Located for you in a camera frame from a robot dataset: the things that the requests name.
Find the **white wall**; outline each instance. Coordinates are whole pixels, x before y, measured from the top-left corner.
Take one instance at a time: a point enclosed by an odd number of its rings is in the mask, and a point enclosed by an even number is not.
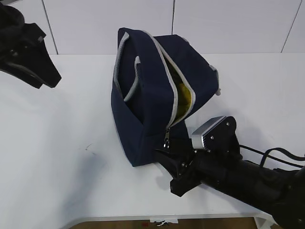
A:
[[[300,6],[283,52],[305,52],[305,1]]]
[[[173,0],[43,0],[59,54],[115,54],[120,27],[171,33]],[[173,32],[200,53],[281,52],[301,0],[176,0]],[[12,4],[55,45],[42,0]],[[305,3],[283,52],[305,52]]]
[[[173,31],[199,53],[280,52],[300,0],[176,0]]]
[[[171,33],[173,0],[44,0],[59,54],[115,54],[120,27]]]

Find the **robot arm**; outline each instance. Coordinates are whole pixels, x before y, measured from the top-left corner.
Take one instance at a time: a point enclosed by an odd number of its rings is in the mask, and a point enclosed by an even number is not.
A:
[[[305,161],[305,157],[275,148],[263,153],[260,165],[243,160],[240,147],[248,147],[239,145],[235,130],[233,117],[213,118],[199,127],[191,139],[170,139],[169,144],[157,150],[157,161],[173,177],[171,192],[181,197],[205,183],[271,214],[285,229],[305,228],[305,167],[290,163],[302,168],[264,168],[271,150],[298,161]]]
[[[15,8],[0,2],[0,71],[7,72],[33,87],[53,88],[61,76],[45,47],[46,34],[37,24],[27,24]]]

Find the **metal zipper pull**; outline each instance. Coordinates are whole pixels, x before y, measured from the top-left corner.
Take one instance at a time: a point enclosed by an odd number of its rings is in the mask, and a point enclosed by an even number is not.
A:
[[[170,128],[168,128],[166,131],[165,131],[165,137],[164,137],[164,145],[163,145],[164,148],[166,149],[169,149],[170,147]]]

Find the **bag handle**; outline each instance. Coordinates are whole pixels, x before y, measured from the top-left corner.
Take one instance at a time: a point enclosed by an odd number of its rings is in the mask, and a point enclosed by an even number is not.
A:
[[[122,94],[120,83],[119,83],[119,68],[120,68],[121,58],[122,58],[122,54],[123,54],[123,49],[124,49],[125,43],[128,39],[129,39],[129,34],[127,32],[125,32],[121,41],[120,41],[119,47],[118,47],[118,52],[117,52],[117,55],[116,55],[114,71],[113,71],[113,81],[114,81],[114,84],[117,87],[119,93],[121,94],[122,98],[123,98],[123,94]],[[139,84],[139,67],[138,67],[138,65],[140,63],[141,63],[140,57],[136,56],[136,58],[134,60],[135,78],[134,78],[133,84],[132,84],[129,92],[127,93],[125,98],[123,98],[124,102],[129,101],[131,99],[131,97],[134,95],[134,93],[137,89],[137,86]]]

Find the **navy blue bag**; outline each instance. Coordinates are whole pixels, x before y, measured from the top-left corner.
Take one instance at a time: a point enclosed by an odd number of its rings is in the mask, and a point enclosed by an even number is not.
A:
[[[169,132],[188,138],[185,118],[218,90],[217,71],[185,39],[119,29],[111,106],[133,166],[155,162]]]

